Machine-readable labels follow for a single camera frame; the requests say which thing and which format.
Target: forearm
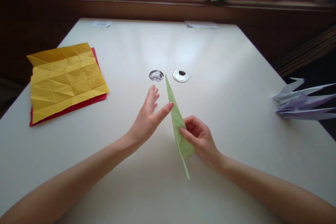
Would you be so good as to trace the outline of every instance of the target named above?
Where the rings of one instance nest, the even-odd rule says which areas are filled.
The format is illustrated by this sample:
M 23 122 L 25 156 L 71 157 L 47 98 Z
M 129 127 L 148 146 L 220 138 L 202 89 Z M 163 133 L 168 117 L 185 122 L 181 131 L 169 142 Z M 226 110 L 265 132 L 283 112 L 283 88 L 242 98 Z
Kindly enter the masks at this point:
M 222 156 L 220 173 L 288 223 L 336 223 L 336 208 L 316 195 Z
M 94 184 L 140 147 L 142 143 L 132 138 L 127 133 L 37 187 L 10 208 L 0 223 L 55 223 Z

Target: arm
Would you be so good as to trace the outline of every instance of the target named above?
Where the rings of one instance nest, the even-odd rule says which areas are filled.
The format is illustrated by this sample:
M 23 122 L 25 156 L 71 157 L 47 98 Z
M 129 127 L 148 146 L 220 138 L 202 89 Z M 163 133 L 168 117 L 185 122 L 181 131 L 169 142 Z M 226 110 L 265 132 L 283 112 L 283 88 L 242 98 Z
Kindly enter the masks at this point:
M 153 115 L 158 98 L 158 89 L 152 86 L 129 132 L 31 191 L 0 218 L 0 224 L 55 223 L 92 186 L 150 138 L 174 106 L 168 103 Z
M 316 195 L 218 151 L 209 128 L 197 117 L 184 119 L 183 137 L 193 145 L 200 158 L 247 193 L 264 203 L 288 223 L 336 223 L 336 208 Z

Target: left hand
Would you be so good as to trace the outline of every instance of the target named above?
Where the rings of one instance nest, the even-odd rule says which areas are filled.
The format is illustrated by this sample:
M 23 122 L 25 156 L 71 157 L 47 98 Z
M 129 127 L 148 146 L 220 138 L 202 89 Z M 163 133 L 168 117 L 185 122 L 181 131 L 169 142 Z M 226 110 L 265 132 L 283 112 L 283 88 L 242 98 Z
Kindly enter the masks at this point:
M 160 97 L 158 91 L 159 90 L 155 85 L 149 89 L 145 103 L 133 126 L 129 130 L 129 133 L 131 133 L 137 141 L 142 143 L 146 142 L 151 137 L 159 124 L 174 107 L 174 103 L 168 103 L 159 112 L 153 114 L 155 108 L 158 106 L 156 100 Z

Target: lavender paper crane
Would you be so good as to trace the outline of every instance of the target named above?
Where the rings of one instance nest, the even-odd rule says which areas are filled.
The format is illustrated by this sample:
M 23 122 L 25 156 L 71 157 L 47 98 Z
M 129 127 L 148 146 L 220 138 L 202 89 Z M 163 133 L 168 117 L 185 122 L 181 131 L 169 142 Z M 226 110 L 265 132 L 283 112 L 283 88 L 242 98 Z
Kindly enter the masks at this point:
M 280 114 L 284 119 L 324 120 L 336 118 L 335 113 L 326 113 L 335 108 L 313 109 L 335 98 L 336 94 L 308 96 L 311 93 L 334 85 L 335 83 L 294 91 L 301 86 L 305 80 L 300 78 L 291 79 L 296 81 L 288 84 L 279 94 L 273 97 L 273 99 L 279 101 L 278 111 L 276 111 L 276 113 Z

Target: green paper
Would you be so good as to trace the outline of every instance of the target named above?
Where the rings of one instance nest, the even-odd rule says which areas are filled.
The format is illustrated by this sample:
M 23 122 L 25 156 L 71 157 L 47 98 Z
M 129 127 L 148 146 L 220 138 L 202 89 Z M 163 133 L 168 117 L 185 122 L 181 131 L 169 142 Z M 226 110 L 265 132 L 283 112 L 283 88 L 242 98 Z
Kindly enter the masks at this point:
M 166 85 L 167 85 L 169 102 L 173 102 L 175 104 L 173 109 L 171 110 L 171 120 L 173 121 L 173 129 L 174 129 L 177 149 L 178 149 L 178 153 L 180 154 L 180 157 L 182 159 L 187 178 L 190 179 L 189 172 L 188 172 L 187 166 L 185 164 L 184 158 L 186 156 L 189 156 L 191 153 L 195 152 L 195 149 L 190 143 L 187 142 L 186 139 L 184 139 L 184 137 L 179 132 L 179 128 L 185 128 L 186 129 L 187 127 L 184 124 L 184 121 L 183 121 L 183 118 L 181 116 L 180 110 L 177 106 L 175 97 L 173 95 L 172 88 L 170 87 L 168 79 L 167 79 L 167 75 L 165 75 L 165 76 L 166 76 Z

